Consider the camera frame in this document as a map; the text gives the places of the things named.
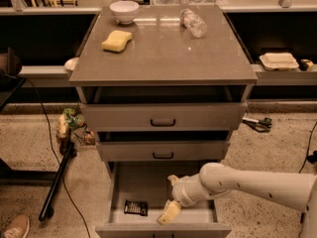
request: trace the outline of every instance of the drawer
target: drawer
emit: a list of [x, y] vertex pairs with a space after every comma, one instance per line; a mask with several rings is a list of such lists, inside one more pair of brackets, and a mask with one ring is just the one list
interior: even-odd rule
[[217, 103], [242, 102], [250, 94], [246, 84], [102, 86], [95, 89], [88, 103]]
[[227, 141], [98, 142], [96, 147], [104, 162], [222, 160], [226, 156], [229, 143]]
[[[226, 237], [230, 225], [218, 219], [214, 201], [201, 201], [182, 208], [169, 224], [159, 225], [157, 218], [171, 198], [170, 175], [197, 174], [199, 162], [128, 162], [116, 163], [112, 179], [112, 197], [107, 205], [106, 223], [96, 227], [100, 237], [107, 238], [192, 238]], [[125, 202], [144, 201], [148, 216], [125, 214]]]
[[82, 105], [94, 132], [238, 129], [247, 103]]

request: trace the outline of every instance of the white bowl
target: white bowl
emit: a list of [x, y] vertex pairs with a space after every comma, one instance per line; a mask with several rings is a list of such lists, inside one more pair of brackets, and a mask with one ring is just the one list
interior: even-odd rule
[[134, 1], [118, 1], [110, 5], [112, 15], [121, 24], [130, 24], [136, 18], [139, 4]]

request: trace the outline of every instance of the speckled floor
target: speckled floor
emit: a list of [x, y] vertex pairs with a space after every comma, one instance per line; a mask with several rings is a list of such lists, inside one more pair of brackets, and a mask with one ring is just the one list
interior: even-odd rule
[[[56, 119], [64, 107], [46, 105], [52, 124], [53, 147]], [[232, 168], [251, 171], [298, 173], [305, 159], [308, 139], [317, 121], [317, 103], [301, 102], [276, 105], [252, 102], [248, 117], [273, 121], [269, 133], [259, 134], [241, 124], [233, 134], [231, 147], [222, 162]], [[0, 113], [0, 157], [11, 168], [19, 170], [57, 169], [51, 150], [48, 124], [38, 105], [8, 105]], [[105, 202], [110, 181], [94, 147], [81, 147], [65, 174], [66, 187], [85, 218], [91, 237], [99, 237], [95, 226], [105, 221]], [[317, 132], [311, 140], [311, 152], [317, 148]], [[315, 167], [306, 164], [303, 173], [315, 174]], [[49, 191], [45, 186], [0, 185], [0, 228], [3, 230], [19, 213], [31, 219], [31, 238], [88, 237], [85, 225], [61, 187], [54, 202], [54, 216], [40, 222], [38, 216]], [[300, 212], [263, 199], [232, 191], [217, 200], [221, 221], [232, 225], [229, 238], [292, 238], [300, 231]]]

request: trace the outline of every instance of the cable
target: cable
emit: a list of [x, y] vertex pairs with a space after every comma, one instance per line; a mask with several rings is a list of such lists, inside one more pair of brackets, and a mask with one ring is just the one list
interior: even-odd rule
[[308, 155], [309, 155], [309, 149], [310, 149], [311, 138], [312, 138], [312, 136], [313, 136], [313, 133], [314, 133], [314, 130], [315, 130], [316, 126], [317, 126], [317, 122], [315, 123], [315, 125], [314, 125], [314, 127], [313, 127], [313, 129], [312, 129], [312, 131], [311, 131], [311, 133], [310, 133], [310, 137], [309, 137], [309, 141], [308, 141], [308, 146], [307, 146], [307, 152], [306, 152], [305, 161], [304, 161], [304, 163], [303, 163], [303, 166], [302, 166], [301, 169], [299, 170], [299, 173], [302, 172], [302, 170], [304, 169], [304, 167], [305, 167], [305, 165], [306, 165], [307, 157], [308, 157]]
[[[57, 154], [56, 154], [56, 152], [55, 152], [55, 150], [54, 150], [54, 148], [53, 148], [53, 137], [52, 137], [52, 131], [51, 131], [51, 122], [50, 122], [50, 119], [49, 119], [47, 110], [46, 110], [45, 107], [44, 107], [42, 98], [41, 98], [41, 96], [40, 96], [40, 94], [39, 94], [37, 88], [34, 86], [34, 84], [33, 84], [28, 78], [25, 78], [25, 77], [20, 77], [20, 78], [23, 78], [23, 79], [27, 80], [27, 81], [32, 85], [32, 87], [35, 89], [35, 91], [36, 91], [36, 93], [37, 93], [37, 95], [38, 95], [38, 97], [39, 97], [39, 101], [40, 101], [41, 107], [42, 107], [43, 112], [44, 112], [44, 114], [45, 114], [45, 116], [46, 116], [46, 119], [47, 119], [47, 122], [48, 122], [48, 126], [49, 126], [49, 135], [50, 135], [51, 149], [52, 149], [53, 154], [54, 154], [55, 157], [56, 157], [56, 160], [57, 160], [58, 164], [60, 165], [60, 161], [59, 161], [59, 159], [58, 159], [58, 156], [57, 156]], [[66, 193], [67, 193], [67, 195], [68, 195], [68, 197], [69, 197], [69, 199], [70, 199], [72, 205], [74, 206], [74, 208], [77, 210], [78, 214], [80, 215], [80, 217], [81, 217], [81, 219], [82, 219], [82, 221], [83, 221], [83, 223], [84, 223], [84, 225], [85, 225], [85, 228], [86, 228], [88, 237], [90, 238], [90, 233], [89, 233], [89, 228], [88, 228], [88, 226], [87, 226], [87, 222], [86, 222], [84, 216], [82, 215], [82, 213], [80, 212], [80, 210], [78, 209], [77, 205], [76, 205], [75, 202], [73, 201], [72, 197], [70, 196], [70, 193], [69, 193], [69, 191], [68, 191], [68, 189], [67, 189], [67, 187], [66, 187], [66, 183], [65, 183], [64, 177], [62, 177], [62, 183], [63, 183], [63, 186], [64, 186], [64, 188], [65, 188], [65, 191], [66, 191]]]

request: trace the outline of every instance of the clear plastic container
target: clear plastic container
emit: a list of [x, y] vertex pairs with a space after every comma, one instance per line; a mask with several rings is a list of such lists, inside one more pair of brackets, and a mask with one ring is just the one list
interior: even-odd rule
[[207, 32], [206, 23], [189, 9], [183, 9], [180, 11], [180, 22], [196, 38], [202, 38]]

